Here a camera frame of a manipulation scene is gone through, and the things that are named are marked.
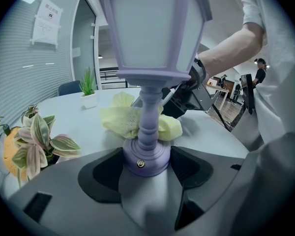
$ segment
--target lamp shade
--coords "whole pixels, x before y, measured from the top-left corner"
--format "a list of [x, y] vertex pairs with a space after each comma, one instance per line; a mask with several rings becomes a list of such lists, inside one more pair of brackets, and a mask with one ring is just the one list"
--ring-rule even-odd
[[173, 86], [189, 80], [208, 0], [100, 0], [119, 67], [132, 85]]

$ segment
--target white pot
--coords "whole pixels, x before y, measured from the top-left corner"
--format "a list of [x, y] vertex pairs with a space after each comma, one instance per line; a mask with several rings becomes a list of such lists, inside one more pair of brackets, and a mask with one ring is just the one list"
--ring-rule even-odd
[[93, 108], [97, 105], [97, 99], [96, 99], [96, 93], [93, 93], [88, 96], [84, 96], [84, 94], [81, 95], [82, 105], [84, 105], [86, 108]]

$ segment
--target doorway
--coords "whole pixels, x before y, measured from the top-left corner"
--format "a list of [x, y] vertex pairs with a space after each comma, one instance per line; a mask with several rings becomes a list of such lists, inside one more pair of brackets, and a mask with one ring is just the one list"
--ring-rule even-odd
[[84, 71], [90, 67], [95, 73], [94, 27], [96, 15], [86, 0], [80, 0], [74, 20], [72, 35], [72, 59], [75, 80], [81, 81]]

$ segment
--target black monitor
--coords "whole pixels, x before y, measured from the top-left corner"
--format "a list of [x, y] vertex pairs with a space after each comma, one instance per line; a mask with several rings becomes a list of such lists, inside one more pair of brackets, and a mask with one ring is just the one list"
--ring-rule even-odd
[[243, 99], [249, 113], [252, 114], [252, 109], [255, 108], [254, 91], [252, 86], [251, 74], [241, 76], [241, 86], [243, 92]]

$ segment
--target lamp post base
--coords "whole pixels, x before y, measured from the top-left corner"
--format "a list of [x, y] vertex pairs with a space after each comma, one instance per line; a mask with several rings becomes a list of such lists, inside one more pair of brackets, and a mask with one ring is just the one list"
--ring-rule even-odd
[[125, 166], [134, 174], [152, 177], [163, 172], [171, 156], [170, 142], [157, 141], [156, 148], [145, 151], [139, 148], [138, 138], [123, 143]]

